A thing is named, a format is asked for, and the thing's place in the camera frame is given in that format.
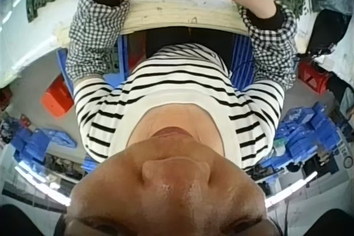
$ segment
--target worker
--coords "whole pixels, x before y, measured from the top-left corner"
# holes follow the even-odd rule
[[[79,1],[66,70],[83,145],[101,164],[71,193],[68,235],[280,235],[245,170],[272,148],[295,80],[296,21],[273,0],[233,1],[256,65],[243,91],[212,44],[174,40],[175,28],[148,33],[153,55],[111,87],[102,75],[130,2]]]

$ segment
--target mouth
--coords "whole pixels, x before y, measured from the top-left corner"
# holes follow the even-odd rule
[[[180,135],[187,135],[189,137],[192,137],[190,133],[188,133],[186,130],[179,127],[165,127],[157,131],[155,134],[153,134],[152,137],[159,137],[162,135],[169,135],[169,134],[180,134]]]

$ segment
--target checkered sleeve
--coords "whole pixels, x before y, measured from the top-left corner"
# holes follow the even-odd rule
[[[66,72],[73,82],[107,73],[108,53],[114,46],[129,11],[129,0],[109,7],[93,0],[79,0],[71,23]]]
[[[296,55],[296,19],[294,13],[280,6],[284,15],[278,30],[262,30],[251,23],[247,10],[240,8],[241,17],[248,28],[256,59],[255,81],[271,80],[288,90],[296,79],[294,58]]]

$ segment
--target striped shirt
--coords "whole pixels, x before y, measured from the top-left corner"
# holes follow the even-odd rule
[[[70,31],[67,72],[71,79],[105,73],[106,52],[118,37],[128,9],[128,0],[119,7],[80,0]],[[256,29],[246,11],[241,9],[241,14],[257,60],[254,84],[243,91],[234,88],[220,57],[199,44],[162,48],[117,88],[102,78],[85,79],[75,86],[74,100],[88,154],[103,162],[126,148],[133,129],[147,111],[185,103],[199,106],[212,117],[225,157],[236,165],[247,169],[266,156],[273,145],[284,89],[294,79],[295,20],[284,10],[283,26],[273,32]]]

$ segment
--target black cuff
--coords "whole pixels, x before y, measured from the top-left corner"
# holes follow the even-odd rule
[[[251,23],[260,30],[278,30],[282,27],[284,22],[284,14],[279,5],[277,6],[277,12],[269,19],[260,19],[254,15],[250,10],[247,10],[247,16]]]
[[[120,4],[122,4],[124,0],[93,0],[93,1],[95,1],[97,4],[101,4],[109,7],[117,7]]]

